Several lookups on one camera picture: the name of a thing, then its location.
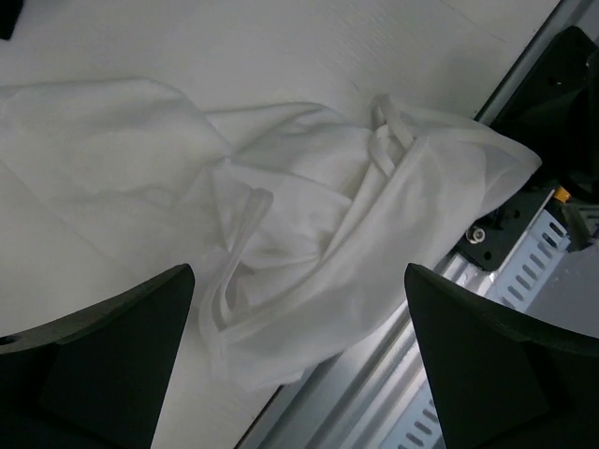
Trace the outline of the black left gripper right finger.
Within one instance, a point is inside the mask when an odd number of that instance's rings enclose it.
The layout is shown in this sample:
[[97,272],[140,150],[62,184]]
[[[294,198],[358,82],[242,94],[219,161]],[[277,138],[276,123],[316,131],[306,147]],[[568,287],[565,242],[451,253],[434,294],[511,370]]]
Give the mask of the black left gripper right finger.
[[598,340],[411,264],[408,309],[448,448],[595,448]]

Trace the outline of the white tank top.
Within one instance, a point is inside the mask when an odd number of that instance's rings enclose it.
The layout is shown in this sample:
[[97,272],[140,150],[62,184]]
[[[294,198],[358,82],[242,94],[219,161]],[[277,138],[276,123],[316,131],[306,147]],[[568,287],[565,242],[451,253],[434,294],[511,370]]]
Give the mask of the white tank top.
[[371,335],[540,167],[481,123],[382,95],[374,124],[200,111],[151,80],[1,90],[1,331],[193,269],[213,372],[296,381]]

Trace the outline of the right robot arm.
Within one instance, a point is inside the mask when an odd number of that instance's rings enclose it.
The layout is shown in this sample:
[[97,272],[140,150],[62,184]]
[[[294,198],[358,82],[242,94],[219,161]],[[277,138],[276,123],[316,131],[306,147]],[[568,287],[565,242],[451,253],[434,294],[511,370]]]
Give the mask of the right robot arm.
[[598,202],[598,45],[580,28],[557,34],[491,128],[535,152],[528,184]]

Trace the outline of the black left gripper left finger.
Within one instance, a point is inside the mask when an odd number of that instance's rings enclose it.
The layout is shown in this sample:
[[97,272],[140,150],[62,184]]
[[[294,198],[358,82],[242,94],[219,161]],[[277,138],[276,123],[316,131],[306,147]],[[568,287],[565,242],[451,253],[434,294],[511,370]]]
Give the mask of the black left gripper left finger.
[[2,447],[151,447],[194,287],[179,265],[2,337]]

